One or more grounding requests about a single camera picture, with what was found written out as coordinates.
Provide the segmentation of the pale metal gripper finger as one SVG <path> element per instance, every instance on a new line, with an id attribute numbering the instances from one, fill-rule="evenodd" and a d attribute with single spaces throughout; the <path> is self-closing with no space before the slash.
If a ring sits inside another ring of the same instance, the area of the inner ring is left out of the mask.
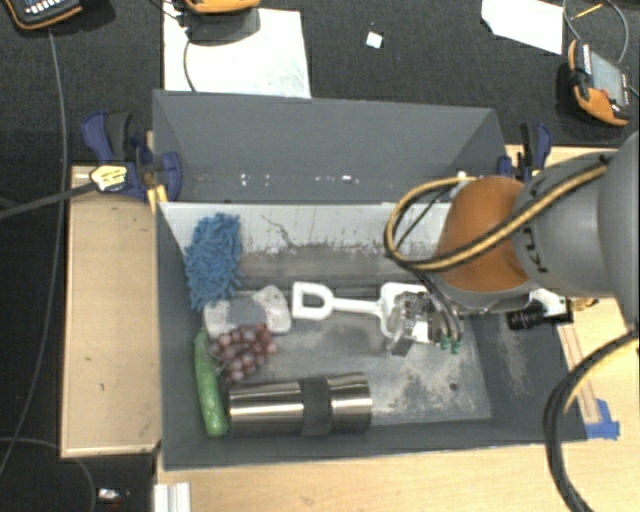
<path id="1" fill-rule="evenodd" d="M 403 326 L 414 325 L 422 312 L 422 295 L 420 293 L 402 293 L 395 299 L 399 323 Z"/>
<path id="2" fill-rule="evenodd" d="M 405 357 L 416 343 L 429 343 L 427 322 L 409 322 L 399 327 L 391 338 L 390 352 L 393 356 Z"/>

